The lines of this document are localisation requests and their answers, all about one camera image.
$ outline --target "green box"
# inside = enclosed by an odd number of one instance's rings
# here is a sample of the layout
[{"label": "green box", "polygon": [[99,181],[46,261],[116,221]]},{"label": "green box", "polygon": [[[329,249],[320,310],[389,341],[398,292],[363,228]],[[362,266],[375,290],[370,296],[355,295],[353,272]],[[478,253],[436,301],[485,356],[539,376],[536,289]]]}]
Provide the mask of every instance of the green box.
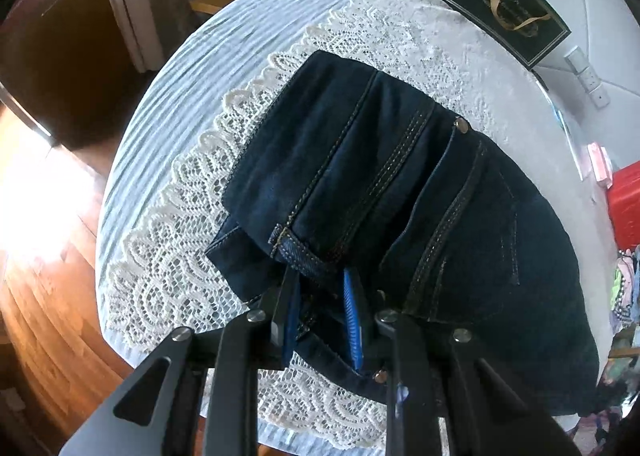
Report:
[{"label": "green box", "polygon": [[[528,70],[540,62],[570,33],[569,27],[546,0],[444,0],[509,50]],[[510,30],[530,18],[526,26]]]}]

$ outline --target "jeans button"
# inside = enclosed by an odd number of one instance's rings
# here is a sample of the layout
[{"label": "jeans button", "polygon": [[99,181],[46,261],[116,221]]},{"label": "jeans button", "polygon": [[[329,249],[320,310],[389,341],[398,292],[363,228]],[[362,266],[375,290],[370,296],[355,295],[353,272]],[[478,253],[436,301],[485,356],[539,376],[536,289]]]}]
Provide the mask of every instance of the jeans button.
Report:
[{"label": "jeans button", "polygon": [[386,371],[378,370],[375,375],[373,375],[373,380],[376,384],[385,384],[386,383]]},{"label": "jeans button", "polygon": [[460,133],[466,133],[467,131],[469,131],[469,123],[462,117],[456,117],[456,120],[453,122],[453,124],[456,128],[458,128]]}]

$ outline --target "white wall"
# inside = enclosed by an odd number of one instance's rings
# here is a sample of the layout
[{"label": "white wall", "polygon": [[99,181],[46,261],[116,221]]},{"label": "white wall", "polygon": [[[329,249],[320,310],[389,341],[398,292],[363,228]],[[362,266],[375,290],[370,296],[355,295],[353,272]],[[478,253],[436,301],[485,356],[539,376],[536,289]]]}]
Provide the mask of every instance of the white wall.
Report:
[{"label": "white wall", "polygon": [[[619,167],[640,160],[640,27],[624,0],[548,0],[572,33],[536,71],[590,140]],[[575,45],[588,56],[611,99],[598,110],[564,60]]]}]

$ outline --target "white tablecloth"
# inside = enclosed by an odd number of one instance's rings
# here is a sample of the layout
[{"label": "white tablecloth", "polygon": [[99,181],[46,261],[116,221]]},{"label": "white tablecloth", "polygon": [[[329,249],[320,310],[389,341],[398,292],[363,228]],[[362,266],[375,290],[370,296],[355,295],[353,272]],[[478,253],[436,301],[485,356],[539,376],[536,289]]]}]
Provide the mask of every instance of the white tablecloth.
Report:
[{"label": "white tablecloth", "polygon": [[[108,311],[104,305],[108,284],[106,269],[110,261],[120,256],[121,238],[136,226],[142,213],[169,181],[175,157],[190,150],[197,137],[211,126],[213,117],[222,107],[223,95],[257,77],[265,67],[269,53],[288,49],[301,37],[303,27],[324,21],[329,10],[343,7],[347,1],[236,0],[184,43],[149,87],[114,159],[97,239],[97,300],[102,333],[132,366],[140,363],[143,354],[127,346],[119,332],[107,327]],[[554,119],[551,110],[544,105],[540,110],[548,111],[548,115],[532,115],[532,125],[542,122],[550,129],[549,122]],[[526,117],[519,119],[514,125],[517,128],[513,130],[514,137],[526,132]],[[503,127],[509,133],[509,123]],[[558,144],[556,135],[553,140]],[[543,151],[545,144],[541,143],[540,151],[528,154],[538,155]],[[591,180],[582,185],[574,182],[567,185],[563,180],[577,176],[575,171],[549,173],[546,167],[544,173],[536,173],[536,163],[527,159],[527,152],[516,149],[507,152],[538,184],[572,238],[580,262],[590,325],[602,363],[611,338],[606,302],[611,274],[607,271],[615,259],[602,193],[593,187]],[[552,191],[554,177],[558,178],[559,194]],[[540,187],[539,181],[546,187]],[[588,223],[583,226],[580,221]],[[326,441],[295,434],[266,422],[260,422],[259,439],[298,454],[337,451]],[[364,451],[352,449],[348,452],[359,454]]]}]

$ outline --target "jeans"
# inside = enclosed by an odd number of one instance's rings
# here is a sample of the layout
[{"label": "jeans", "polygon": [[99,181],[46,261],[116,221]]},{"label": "jeans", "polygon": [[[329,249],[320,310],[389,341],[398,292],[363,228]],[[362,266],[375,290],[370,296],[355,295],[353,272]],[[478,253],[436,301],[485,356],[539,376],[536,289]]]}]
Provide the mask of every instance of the jeans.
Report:
[{"label": "jeans", "polygon": [[567,233],[495,143],[412,86],[315,52],[223,204],[207,256],[248,303],[299,270],[297,351],[336,384],[385,401],[351,367],[341,296],[354,266],[372,303],[471,329],[552,414],[588,408],[598,356]]}]

